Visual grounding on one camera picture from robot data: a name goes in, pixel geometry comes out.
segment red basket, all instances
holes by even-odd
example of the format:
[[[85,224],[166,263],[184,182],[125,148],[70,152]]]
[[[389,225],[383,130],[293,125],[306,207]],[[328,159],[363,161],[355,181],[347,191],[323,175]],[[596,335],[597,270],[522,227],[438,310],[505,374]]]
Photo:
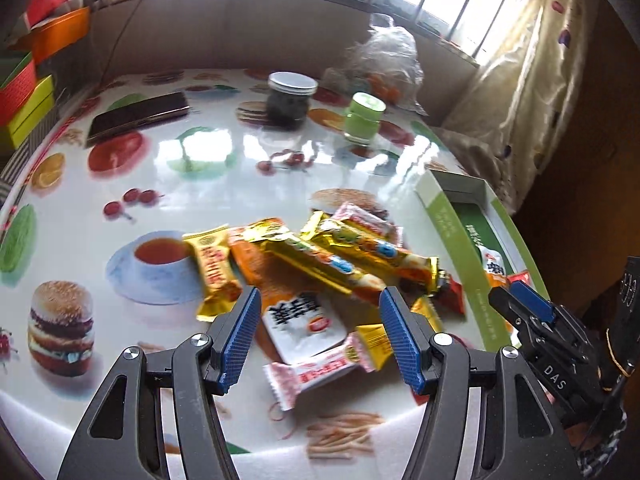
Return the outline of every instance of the red basket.
[[[36,65],[29,57],[27,65],[0,89],[0,126],[12,119],[36,88]]]

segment green jar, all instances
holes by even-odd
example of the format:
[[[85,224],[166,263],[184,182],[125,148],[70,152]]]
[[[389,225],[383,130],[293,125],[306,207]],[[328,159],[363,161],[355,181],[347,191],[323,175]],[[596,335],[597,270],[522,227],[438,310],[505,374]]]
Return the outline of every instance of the green jar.
[[[377,97],[358,92],[345,110],[344,136],[356,144],[366,146],[380,129],[380,117],[386,105]]]

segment jar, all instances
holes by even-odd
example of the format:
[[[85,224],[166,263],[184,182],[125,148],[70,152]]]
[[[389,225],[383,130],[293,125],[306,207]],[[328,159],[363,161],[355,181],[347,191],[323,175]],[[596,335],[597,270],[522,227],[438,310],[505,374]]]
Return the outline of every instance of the jar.
[[[345,110],[344,136],[356,144],[366,146],[380,129],[380,117],[386,105],[377,97],[357,92]]]
[[[267,118],[274,126],[297,130],[305,122],[309,98],[318,82],[295,72],[274,72],[269,76]]]

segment blue label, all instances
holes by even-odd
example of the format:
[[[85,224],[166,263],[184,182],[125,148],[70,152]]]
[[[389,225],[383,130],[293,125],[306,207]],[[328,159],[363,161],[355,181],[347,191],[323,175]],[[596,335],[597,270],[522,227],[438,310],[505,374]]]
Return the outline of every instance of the blue label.
[[[392,244],[386,242],[380,242],[376,251],[385,258],[395,258],[396,254],[398,254],[398,250]]]
[[[353,272],[353,265],[347,260],[343,260],[340,256],[332,256],[331,265],[343,274],[351,274]]]

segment white lid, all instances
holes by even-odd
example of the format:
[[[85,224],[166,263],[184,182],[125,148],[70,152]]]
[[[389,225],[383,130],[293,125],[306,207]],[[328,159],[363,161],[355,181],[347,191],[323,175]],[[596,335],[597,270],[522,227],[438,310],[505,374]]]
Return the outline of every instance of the white lid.
[[[269,76],[269,88],[291,95],[313,95],[318,82],[295,72],[274,72]]]

